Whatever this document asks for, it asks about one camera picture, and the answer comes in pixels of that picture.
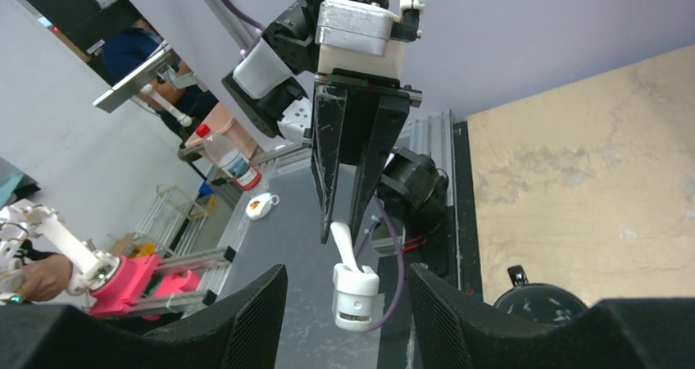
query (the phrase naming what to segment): white robotic hand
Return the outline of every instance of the white robotic hand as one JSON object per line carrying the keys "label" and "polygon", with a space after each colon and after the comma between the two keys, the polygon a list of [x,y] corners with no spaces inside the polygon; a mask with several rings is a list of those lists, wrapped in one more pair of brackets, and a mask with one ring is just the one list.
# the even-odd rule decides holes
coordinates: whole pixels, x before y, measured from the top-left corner
{"label": "white robotic hand", "polygon": [[374,319],[374,305],[379,292],[379,277],[374,270],[357,266],[352,251],[350,228],[334,221],[330,225],[342,263],[333,269],[333,315],[335,325],[344,330],[366,332]]}
{"label": "white robotic hand", "polygon": [[77,240],[54,210],[21,200],[0,210],[0,293],[15,293],[24,282],[21,262],[15,254],[26,239],[41,236],[73,264],[73,276],[66,289],[68,294],[80,295],[98,289],[118,270],[119,258],[92,250]]}

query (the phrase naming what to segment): white 3d printed part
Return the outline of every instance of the white 3d printed part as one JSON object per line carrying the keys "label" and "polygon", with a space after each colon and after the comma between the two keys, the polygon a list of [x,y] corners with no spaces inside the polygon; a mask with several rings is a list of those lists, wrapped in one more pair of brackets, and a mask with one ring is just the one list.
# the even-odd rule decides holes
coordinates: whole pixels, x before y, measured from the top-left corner
{"label": "white 3d printed part", "polygon": [[368,331],[374,318],[379,277],[370,267],[363,266],[360,271],[357,266],[348,225],[334,221],[330,232],[343,260],[333,268],[335,325],[353,332]]}

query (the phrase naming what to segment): red bottle cap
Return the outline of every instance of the red bottle cap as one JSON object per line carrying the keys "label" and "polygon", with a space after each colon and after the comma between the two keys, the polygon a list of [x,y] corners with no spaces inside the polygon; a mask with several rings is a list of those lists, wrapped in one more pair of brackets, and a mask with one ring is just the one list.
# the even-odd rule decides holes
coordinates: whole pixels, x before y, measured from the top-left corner
{"label": "red bottle cap", "polygon": [[207,125],[199,125],[196,129],[196,134],[200,138],[205,138],[208,134],[210,134],[210,127]]}

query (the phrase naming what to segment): bottle label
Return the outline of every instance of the bottle label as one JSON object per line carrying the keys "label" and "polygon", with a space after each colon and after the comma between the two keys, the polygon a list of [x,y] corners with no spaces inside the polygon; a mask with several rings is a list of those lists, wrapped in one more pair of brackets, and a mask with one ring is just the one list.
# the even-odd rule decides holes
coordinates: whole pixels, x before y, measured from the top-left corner
{"label": "bottle label", "polygon": [[252,168],[248,161],[242,156],[239,151],[230,153],[224,157],[222,160],[222,169],[227,172],[231,177],[235,178],[240,186],[245,187],[249,183],[253,182],[258,175],[255,168]]}

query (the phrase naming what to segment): white plastic holder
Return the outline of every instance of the white plastic holder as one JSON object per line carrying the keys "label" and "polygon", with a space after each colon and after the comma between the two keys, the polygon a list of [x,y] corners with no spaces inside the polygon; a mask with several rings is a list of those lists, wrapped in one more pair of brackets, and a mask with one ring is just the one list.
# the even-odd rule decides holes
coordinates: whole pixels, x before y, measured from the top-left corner
{"label": "white plastic holder", "polygon": [[242,56],[245,58],[234,69],[234,80],[253,99],[263,98],[277,85],[293,77],[289,67],[264,39],[260,39],[251,51],[243,51]]}
{"label": "white plastic holder", "polygon": [[191,119],[191,116],[186,115],[185,113],[179,111],[174,107],[174,105],[171,104],[171,102],[168,102],[166,98],[163,98],[157,91],[155,91],[154,87],[151,84],[146,84],[142,88],[143,93],[149,95],[156,101],[159,105],[161,105],[164,109],[166,109],[167,112],[169,112],[175,119],[176,121],[179,122],[180,125],[183,127],[189,127],[193,123],[193,119]]}
{"label": "white plastic holder", "polygon": [[345,223],[330,225],[342,263],[333,268],[333,315],[335,325],[343,330],[366,332],[374,320],[379,277],[369,266],[360,270],[352,252],[352,237]]}

